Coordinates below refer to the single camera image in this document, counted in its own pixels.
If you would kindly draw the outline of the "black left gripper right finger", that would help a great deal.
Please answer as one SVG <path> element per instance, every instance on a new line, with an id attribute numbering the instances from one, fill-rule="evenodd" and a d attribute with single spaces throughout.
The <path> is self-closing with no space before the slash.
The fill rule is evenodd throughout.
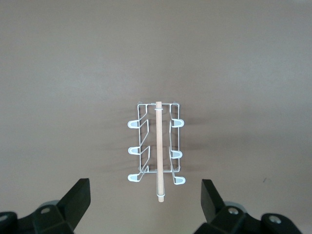
<path id="1" fill-rule="evenodd" d="M 260 220 L 237 205 L 226 204 L 210 179 L 201 182 L 201 207 L 206 218 L 196 234 L 300 234 L 281 214 L 266 213 Z"/>

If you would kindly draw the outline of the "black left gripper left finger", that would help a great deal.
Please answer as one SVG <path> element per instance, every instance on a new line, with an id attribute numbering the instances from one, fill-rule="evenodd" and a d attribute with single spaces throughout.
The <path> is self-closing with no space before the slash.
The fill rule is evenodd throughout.
<path id="1" fill-rule="evenodd" d="M 18 219 L 15 212 L 1 212 L 2 234 L 73 234 L 91 203 L 90 180 L 81 178 L 56 204 L 37 208 Z"/>

